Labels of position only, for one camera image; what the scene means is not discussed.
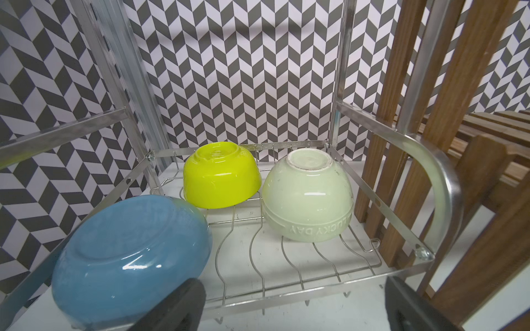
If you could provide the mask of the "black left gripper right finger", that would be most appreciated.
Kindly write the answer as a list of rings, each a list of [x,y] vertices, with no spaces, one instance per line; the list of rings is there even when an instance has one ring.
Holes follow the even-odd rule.
[[[385,308],[392,331],[460,330],[399,277],[386,279]]]

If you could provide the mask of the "pale green ceramic bowl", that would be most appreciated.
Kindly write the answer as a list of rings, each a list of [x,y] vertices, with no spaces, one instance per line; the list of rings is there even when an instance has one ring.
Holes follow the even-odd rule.
[[[262,212],[276,233],[294,241],[317,243],[338,237],[353,214],[349,176],[323,150],[294,150],[267,175]]]

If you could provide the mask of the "metal dish rack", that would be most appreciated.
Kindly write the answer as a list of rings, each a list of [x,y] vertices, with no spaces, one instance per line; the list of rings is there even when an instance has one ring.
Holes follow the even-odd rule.
[[[220,305],[211,306],[204,308],[202,318],[209,320],[214,319],[218,324],[222,324],[225,317],[232,314],[248,313],[252,311],[261,310],[262,314],[266,312],[267,308],[280,307],[287,304],[305,302],[306,306],[309,306],[312,299],[318,299],[320,297],[327,297],[335,295],[337,293],[344,293],[345,297],[350,293],[350,289],[355,285],[363,282],[375,281],[377,279],[383,279],[383,277],[401,277],[407,279],[408,277],[416,276],[417,274],[425,273],[422,278],[422,282],[418,286],[417,294],[420,295],[422,291],[425,291],[427,285],[429,285],[430,279],[435,273],[435,269],[441,263],[441,260],[447,255],[448,249],[452,247],[457,237],[457,232],[462,224],[463,217],[463,201],[462,201],[462,190],[460,182],[455,170],[452,168],[448,157],[437,147],[433,146],[427,140],[412,135],[408,129],[408,125],[411,122],[412,112],[410,110],[403,110],[403,119],[405,119],[405,127],[401,124],[395,128],[388,127],[382,122],[378,121],[373,115],[370,115],[359,108],[355,108],[350,104],[344,102],[343,92],[345,87],[345,74],[346,74],[346,58],[349,56],[350,46],[345,46],[347,39],[351,37],[353,30],[353,22],[356,14],[356,2],[355,1],[344,1],[342,9],[341,19],[341,30],[340,37],[342,38],[339,42],[339,55],[337,64],[337,73],[335,77],[335,90],[334,99],[331,114],[331,129],[330,138],[327,141],[308,141],[306,142],[284,142],[284,143],[262,143],[262,144],[250,144],[245,145],[249,151],[262,151],[262,150],[282,150],[288,149],[296,151],[298,147],[324,147],[326,152],[331,157],[339,162],[343,170],[346,171],[350,179],[352,179],[357,186],[363,191],[363,193],[371,200],[375,207],[390,221],[391,225],[398,231],[398,234],[405,239],[406,243],[413,244],[415,246],[414,252],[417,253],[419,261],[414,262],[412,267],[407,267],[404,270],[398,270],[388,272],[384,274],[374,274],[374,276],[358,278],[350,281],[339,281],[340,274],[334,273],[329,276],[321,276],[313,279],[304,279],[301,270],[292,264],[288,255],[284,250],[284,237],[280,241],[274,241],[273,244],[280,244],[282,249],[282,256],[285,262],[287,262],[292,269],[294,269],[299,277],[298,282],[283,283],[281,285],[275,285],[273,287],[266,287],[266,278],[260,272],[259,268],[255,264],[253,258],[253,248],[256,237],[261,230],[264,229],[263,212],[260,209],[258,217],[247,218],[247,219],[236,219],[235,218],[235,207],[233,207],[233,217],[230,221],[218,221],[210,223],[209,226],[223,226],[230,224],[230,231],[226,233],[222,241],[216,245],[215,251],[215,271],[218,279],[223,284],[223,295],[220,298],[210,299],[213,302],[221,302]],[[399,148],[401,151],[412,156],[426,172],[429,178],[431,187],[433,189],[435,198],[435,210],[433,215],[433,226],[430,230],[427,230],[425,239],[419,239],[405,224],[404,222],[390,209],[390,207],[384,203],[377,193],[369,187],[369,185],[362,179],[357,172],[349,165],[346,164],[344,157],[341,156],[335,148],[336,143],[331,143],[331,140],[335,139],[335,131],[339,128],[339,115],[348,117],[357,124],[365,127],[373,134],[385,139],[392,146]],[[132,129],[137,129],[135,120],[133,118],[132,110],[120,108],[117,110],[110,110],[102,114],[95,115],[93,117],[87,117],[75,122],[63,124],[58,127],[36,132],[31,135],[26,135],[22,138],[11,140],[9,142],[1,144],[1,170],[8,168],[13,164],[19,164],[22,161],[26,161],[38,154],[45,153],[49,150],[57,148],[65,143],[71,142],[75,139],[94,133],[102,128],[111,126],[118,122],[123,122],[124,128],[126,124]],[[142,140],[140,134],[134,131],[131,134],[127,134],[131,143],[134,139]],[[132,180],[136,179],[141,172],[148,167],[148,177],[150,181],[153,181],[154,193],[162,193],[162,188],[167,182],[160,183],[159,178],[155,178],[156,172],[152,163],[156,159],[162,158],[176,158],[179,156],[190,156],[198,148],[177,148],[167,150],[154,150],[153,152],[144,152],[144,157],[139,161],[139,164],[133,168],[128,176],[122,180],[119,185],[114,188],[100,204],[98,204],[94,210],[92,210],[83,220],[82,223],[89,220],[93,215],[104,208],[113,205],[118,198],[125,193],[126,189],[131,186]],[[219,256],[222,252],[224,243],[230,238],[230,235],[235,229],[236,223],[257,221],[259,220],[260,228],[256,230],[255,234],[251,237],[251,241],[248,245],[248,262],[252,266],[255,273],[261,279],[261,289],[251,292],[245,292],[239,295],[227,296],[227,283],[222,277],[219,270]],[[30,299],[31,295],[37,292],[40,285],[44,284],[45,280],[51,277],[53,269],[59,260],[59,256],[67,246],[73,233],[69,234],[63,241],[50,253],[50,255],[37,266],[35,271],[31,272],[29,276],[23,280],[18,287],[16,287],[10,295],[1,303],[1,330],[8,330],[15,319],[15,315],[23,307],[27,300]],[[338,282],[336,284],[323,285],[317,288],[306,288],[306,283],[321,281],[330,279],[331,277],[337,277]],[[267,291],[285,290],[294,286],[300,286],[301,290],[295,292],[282,292],[278,295],[267,295]],[[235,303],[226,303],[227,299],[241,299],[249,297],[251,295],[261,294],[262,296],[257,299],[249,299],[246,301],[237,301]]]

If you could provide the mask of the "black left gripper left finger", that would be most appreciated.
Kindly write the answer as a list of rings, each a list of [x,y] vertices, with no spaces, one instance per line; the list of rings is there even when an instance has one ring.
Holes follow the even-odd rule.
[[[203,283],[198,279],[188,279],[128,331],[197,330],[205,302],[206,291]]]

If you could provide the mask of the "lime green bowl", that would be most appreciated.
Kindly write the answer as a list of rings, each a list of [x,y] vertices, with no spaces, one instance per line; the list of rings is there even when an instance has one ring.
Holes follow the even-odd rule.
[[[184,198],[198,208],[240,204],[254,196],[261,185],[254,156],[232,142],[202,146],[184,164]]]

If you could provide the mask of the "blue ceramic bowl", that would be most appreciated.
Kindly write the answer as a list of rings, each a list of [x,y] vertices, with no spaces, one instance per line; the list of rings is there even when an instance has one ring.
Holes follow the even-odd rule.
[[[134,323],[203,272],[213,238],[189,202],[142,195],[98,212],[74,232],[55,265],[52,296],[73,328]]]

